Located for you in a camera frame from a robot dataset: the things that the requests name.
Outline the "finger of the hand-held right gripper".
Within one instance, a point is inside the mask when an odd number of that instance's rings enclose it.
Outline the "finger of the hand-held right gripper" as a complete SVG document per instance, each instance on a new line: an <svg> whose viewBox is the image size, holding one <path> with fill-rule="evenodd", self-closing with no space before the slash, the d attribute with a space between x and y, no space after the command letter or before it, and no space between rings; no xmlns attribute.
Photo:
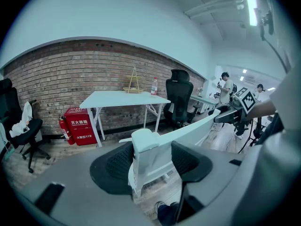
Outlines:
<svg viewBox="0 0 301 226"><path fill-rule="evenodd" d="M215 107L214 109L210 110L208 112L208 115L212 115L215 111L219 111L219 114L227 113L231 109L230 105L219 105Z"/></svg>
<svg viewBox="0 0 301 226"><path fill-rule="evenodd" d="M223 112L214 118L215 123L234 123L236 117L238 116L237 110L228 110Z"/></svg>

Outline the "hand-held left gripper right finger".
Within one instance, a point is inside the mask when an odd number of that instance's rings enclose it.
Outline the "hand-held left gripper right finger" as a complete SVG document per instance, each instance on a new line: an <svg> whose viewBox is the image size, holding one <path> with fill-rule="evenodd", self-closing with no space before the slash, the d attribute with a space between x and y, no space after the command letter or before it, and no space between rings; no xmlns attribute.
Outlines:
<svg viewBox="0 0 301 226"><path fill-rule="evenodd" d="M171 156L182 180L177 225L247 225L247 154L172 141Z"/></svg>

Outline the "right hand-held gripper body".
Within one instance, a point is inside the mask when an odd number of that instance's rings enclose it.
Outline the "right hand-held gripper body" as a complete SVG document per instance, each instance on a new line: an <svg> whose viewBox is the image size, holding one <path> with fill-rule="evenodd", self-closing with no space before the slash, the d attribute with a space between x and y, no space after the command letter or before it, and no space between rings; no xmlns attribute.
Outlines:
<svg viewBox="0 0 301 226"><path fill-rule="evenodd" d="M256 104L256 99L253 93L243 87L239 91L235 92L230 97L230 109L234 111L229 124L236 125L239 122L246 121L247 115L253 109Z"/></svg>

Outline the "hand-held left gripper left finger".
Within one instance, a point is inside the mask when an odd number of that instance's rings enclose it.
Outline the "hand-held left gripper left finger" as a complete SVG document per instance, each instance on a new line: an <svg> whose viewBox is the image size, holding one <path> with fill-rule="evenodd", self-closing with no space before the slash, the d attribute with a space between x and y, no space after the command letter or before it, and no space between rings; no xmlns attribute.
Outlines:
<svg viewBox="0 0 301 226"><path fill-rule="evenodd" d="M66 157L16 196L43 226L151 226L128 185L133 154L127 142Z"/></svg>

